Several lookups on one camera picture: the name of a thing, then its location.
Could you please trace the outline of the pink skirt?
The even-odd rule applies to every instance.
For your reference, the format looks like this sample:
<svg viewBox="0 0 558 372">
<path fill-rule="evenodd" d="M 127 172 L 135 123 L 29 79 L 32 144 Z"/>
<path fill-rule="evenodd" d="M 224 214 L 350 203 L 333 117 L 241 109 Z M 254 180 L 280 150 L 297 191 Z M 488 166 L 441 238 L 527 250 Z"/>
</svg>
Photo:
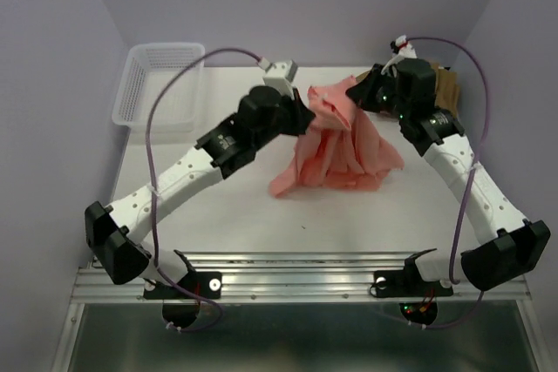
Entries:
<svg viewBox="0 0 558 372">
<path fill-rule="evenodd" d="M 349 76 L 333 85 L 308 89 L 315 118 L 294 146 L 289 166 L 269 183 L 280 198 L 298 187 L 373 192 L 405 162 L 366 113 L 346 95 L 357 85 Z"/>
</svg>

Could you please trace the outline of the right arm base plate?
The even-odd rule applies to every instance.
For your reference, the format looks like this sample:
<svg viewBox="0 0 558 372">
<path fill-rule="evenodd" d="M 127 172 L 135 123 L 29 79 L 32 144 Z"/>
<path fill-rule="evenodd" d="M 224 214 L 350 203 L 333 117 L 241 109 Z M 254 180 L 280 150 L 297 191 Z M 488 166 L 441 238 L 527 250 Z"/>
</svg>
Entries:
<svg viewBox="0 0 558 372">
<path fill-rule="evenodd" d="M 424 281 L 415 267 L 374 272 L 369 294 L 375 298 L 422 298 L 453 296 L 452 287 L 443 287 L 439 281 Z"/>
</svg>

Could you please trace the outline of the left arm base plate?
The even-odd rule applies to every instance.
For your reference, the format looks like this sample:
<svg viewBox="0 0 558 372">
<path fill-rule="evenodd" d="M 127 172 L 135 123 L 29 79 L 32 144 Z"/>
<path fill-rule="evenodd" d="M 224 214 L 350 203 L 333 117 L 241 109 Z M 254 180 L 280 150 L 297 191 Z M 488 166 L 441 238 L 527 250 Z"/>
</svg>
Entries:
<svg viewBox="0 0 558 372">
<path fill-rule="evenodd" d="M 221 298 L 222 273 L 219 271 L 196 271 L 188 274 L 179 282 L 179 286 L 192 294 L 203 298 L 217 300 Z M 189 299 L 180 290 L 170 285 L 155 282 L 146 283 L 143 291 L 146 300 L 180 300 Z"/>
</svg>

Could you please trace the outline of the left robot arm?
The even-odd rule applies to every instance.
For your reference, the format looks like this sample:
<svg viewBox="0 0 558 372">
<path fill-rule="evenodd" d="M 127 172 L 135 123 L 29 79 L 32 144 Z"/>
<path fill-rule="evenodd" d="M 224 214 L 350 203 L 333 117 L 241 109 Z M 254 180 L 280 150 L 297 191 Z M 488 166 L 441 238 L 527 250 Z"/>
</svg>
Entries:
<svg viewBox="0 0 558 372">
<path fill-rule="evenodd" d="M 252 163 L 280 135 L 301 136 L 315 118 L 298 94 L 253 87 L 238 109 L 196 141 L 185 155 L 137 191 L 107 206 L 85 209 L 86 243 L 116 285 L 137 278 L 164 284 L 176 297 L 194 291 L 196 273 L 178 251 L 160 248 L 159 221 L 197 193 Z"/>
</svg>

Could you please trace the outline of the tan brown skirt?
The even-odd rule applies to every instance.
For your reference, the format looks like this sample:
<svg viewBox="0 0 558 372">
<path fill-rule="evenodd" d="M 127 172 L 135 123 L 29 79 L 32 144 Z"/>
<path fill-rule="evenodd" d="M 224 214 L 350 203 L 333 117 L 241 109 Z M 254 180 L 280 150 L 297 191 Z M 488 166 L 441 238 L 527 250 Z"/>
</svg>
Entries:
<svg viewBox="0 0 558 372">
<path fill-rule="evenodd" d="M 439 65 L 433 61 L 427 61 L 436 72 L 435 88 L 435 110 L 443 109 L 449 111 L 453 116 L 457 115 L 457 105 L 459 102 L 460 87 L 457 82 L 457 74 L 450 69 Z"/>
</svg>

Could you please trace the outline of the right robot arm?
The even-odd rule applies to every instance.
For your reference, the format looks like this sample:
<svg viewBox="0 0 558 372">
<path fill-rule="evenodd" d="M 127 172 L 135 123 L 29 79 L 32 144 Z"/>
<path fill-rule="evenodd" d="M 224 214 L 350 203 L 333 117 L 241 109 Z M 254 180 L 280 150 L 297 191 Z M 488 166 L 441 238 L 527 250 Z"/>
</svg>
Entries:
<svg viewBox="0 0 558 372">
<path fill-rule="evenodd" d="M 432 283 L 449 280 L 450 264 L 459 264 L 458 281 L 488 291 L 532 271 L 550 239 L 548 226 L 531 221 L 497 187 L 478 161 L 465 130 L 448 110 L 435 104 L 437 74 L 418 58 L 374 64 L 346 95 L 367 112 L 398 119 L 400 131 L 444 180 L 460 204 L 459 220 L 468 220 L 479 245 L 443 255 L 437 249 L 414 254 L 401 273 L 404 289 L 420 294 Z"/>
</svg>

